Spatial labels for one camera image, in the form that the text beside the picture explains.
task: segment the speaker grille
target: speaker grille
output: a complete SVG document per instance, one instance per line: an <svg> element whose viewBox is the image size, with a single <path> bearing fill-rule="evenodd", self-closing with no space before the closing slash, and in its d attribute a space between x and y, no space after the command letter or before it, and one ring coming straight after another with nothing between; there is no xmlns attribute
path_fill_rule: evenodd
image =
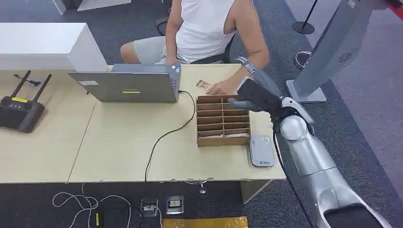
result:
<svg viewBox="0 0 403 228"><path fill-rule="evenodd" d="M339 63L347 62L351 58L351 56L353 56L353 54L351 54L350 52L346 52L346 53L341 54L339 56Z"/></svg>

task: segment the hand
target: hand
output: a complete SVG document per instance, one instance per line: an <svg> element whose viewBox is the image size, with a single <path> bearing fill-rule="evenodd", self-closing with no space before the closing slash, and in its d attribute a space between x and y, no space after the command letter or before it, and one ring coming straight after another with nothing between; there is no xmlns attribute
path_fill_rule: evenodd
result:
<svg viewBox="0 0 403 228"><path fill-rule="evenodd" d="M207 92L208 95L232 95L236 94L239 85L238 80L230 77L227 80L214 84Z"/></svg>
<svg viewBox="0 0 403 228"><path fill-rule="evenodd" d="M176 57L173 58L166 58L165 60L166 65L179 65L179 61Z"/></svg>

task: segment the black router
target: black router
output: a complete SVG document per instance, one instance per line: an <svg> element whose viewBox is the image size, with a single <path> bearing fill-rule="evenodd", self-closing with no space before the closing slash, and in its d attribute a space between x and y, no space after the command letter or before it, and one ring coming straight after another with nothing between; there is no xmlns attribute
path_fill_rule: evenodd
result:
<svg viewBox="0 0 403 228"><path fill-rule="evenodd" d="M0 127L31 133L45 110L45 107L38 102L38 99L52 75L46 78L32 101L15 97L30 73L31 71L28 71L25 74L11 96L5 96L0 101Z"/></svg>

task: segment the cardboard organizer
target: cardboard organizer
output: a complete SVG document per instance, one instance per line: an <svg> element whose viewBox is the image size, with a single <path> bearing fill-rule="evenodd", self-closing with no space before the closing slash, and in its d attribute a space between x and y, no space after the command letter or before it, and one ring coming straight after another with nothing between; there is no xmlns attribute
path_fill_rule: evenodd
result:
<svg viewBox="0 0 403 228"><path fill-rule="evenodd" d="M199 96L197 109L197 145L246 145L250 139L249 111L236 109L229 98L242 100L238 95Z"/></svg>

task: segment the card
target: card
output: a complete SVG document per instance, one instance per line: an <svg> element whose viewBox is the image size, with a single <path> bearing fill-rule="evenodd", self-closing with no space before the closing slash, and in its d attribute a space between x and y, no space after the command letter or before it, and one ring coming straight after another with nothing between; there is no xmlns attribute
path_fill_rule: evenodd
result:
<svg viewBox="0 0 403 228"><path fill-rule="evenodd" d="M196 84L196 87L202 90L208 90L210 89L211 84L203 80L199 80L199 82Z"/></svg>

